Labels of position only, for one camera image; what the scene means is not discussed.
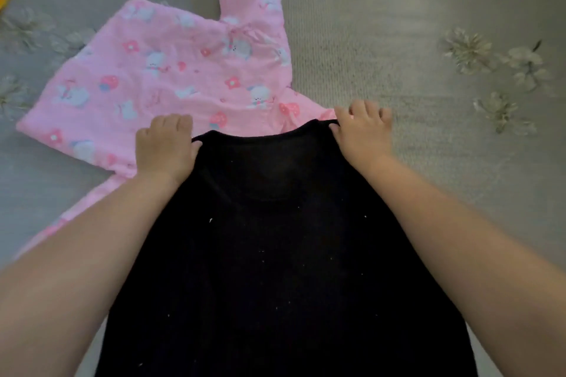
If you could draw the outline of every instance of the floor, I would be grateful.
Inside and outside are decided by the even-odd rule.
[[[100,27],[126,0],[13,0],[59,23],[58,31]],[[202,16],[217,0],[166,0]],[[400,158],[464,201],[475,204],[546,258],[566,269],[566,0],[283,0],[294,88],[324,106],[371,97],[395,112]],[[497,52],[542,44],[555,96],[526,95],[512,72],[461,75],[442,55],[442,35],[455,26],[481,33]],[[0,77],[16,73],[38,94],[53,57],[46,48],[0,52]],[[509,92],[538,134],[497,134],[472,101]],[[0,118],[0,266],[26,240],[109,176],[14,130]],[[78,372],[92,374],[101,333]],[[474,341],[483,376],[498,376]]]

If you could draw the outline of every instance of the black shirt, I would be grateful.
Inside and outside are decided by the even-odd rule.
[[[328,124],[195,138],[98,376],[477,375],[462,316]]]

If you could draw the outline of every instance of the clothing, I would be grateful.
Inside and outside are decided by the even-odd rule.
[[[97,376],[477,375],[462,316],[328,122],[196,139]]]
[[[214,21],[130,0],[55,74],[18,130],[114,171],[119,177],[100,192],[136,173],[135,132],[157,115],[191,114],[194,135],[213,129],[238,136],[335,117],[290,88],[281,0],[220,0],[220,6],[221,20]],[[100,198],[87,195],[33,244]]]

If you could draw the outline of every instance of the forearm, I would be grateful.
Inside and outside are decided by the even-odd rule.
[[[177,186],[129,180],[0,274],[0,374],[74,373]]]
[[[366,175],[502,373],[566,370],[566,276],[393,158]]]

